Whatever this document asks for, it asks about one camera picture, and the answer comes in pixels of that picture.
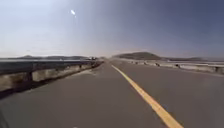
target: mountain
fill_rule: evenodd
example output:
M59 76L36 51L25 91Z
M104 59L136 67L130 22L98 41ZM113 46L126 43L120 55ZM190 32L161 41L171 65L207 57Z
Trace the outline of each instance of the mountain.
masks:
M162 58L149 52L134 52L115 55L114 57L135 60L161 60Z
M25 59L25 60L86 60L88 57L84 56L47 56L47 57L40 57L40 56L22 56L17 58L3 58L3 59Z

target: lane marking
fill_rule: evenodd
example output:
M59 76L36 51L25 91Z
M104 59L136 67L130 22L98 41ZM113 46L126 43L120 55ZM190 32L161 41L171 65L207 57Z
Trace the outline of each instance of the lane marking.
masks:
M117 70L132 85L132 87L152 107L152 109L157 113L157 115L169 128L183 128L181 124L179 124L161 105L159 105L159 103L157 103L150 95L148 95L137 83L135 83L131 78L129 78L117 67L113 65L111 66L115 70Z

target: metal guardrail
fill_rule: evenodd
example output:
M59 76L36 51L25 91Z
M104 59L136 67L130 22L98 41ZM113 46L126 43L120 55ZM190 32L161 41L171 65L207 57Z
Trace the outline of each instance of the metal guardrail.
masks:
M69 66L95 65L97 60L6 60L0 61L0 75L60 69Z
M178 69L189 69L205 72L214 72L224 74L224 62L209 62L209 61L161 61L161 60L132 60L132 59L119 59L122 61L154 65L158 67L172 67Z

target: road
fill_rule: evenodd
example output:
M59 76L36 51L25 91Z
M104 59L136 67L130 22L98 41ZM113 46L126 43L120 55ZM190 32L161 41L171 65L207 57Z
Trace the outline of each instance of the road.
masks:
M117 61L1 100L1 127L167 127L164 115L159 115L146 102L147 96L144 99L111 64L181 126L224 127L223 76Z

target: blue sky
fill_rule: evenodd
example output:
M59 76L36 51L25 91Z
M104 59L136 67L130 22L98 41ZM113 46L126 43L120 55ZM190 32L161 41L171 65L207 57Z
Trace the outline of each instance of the blue sky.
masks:
M1 0L0 57L133 51L224 57L223 5L222 0Z

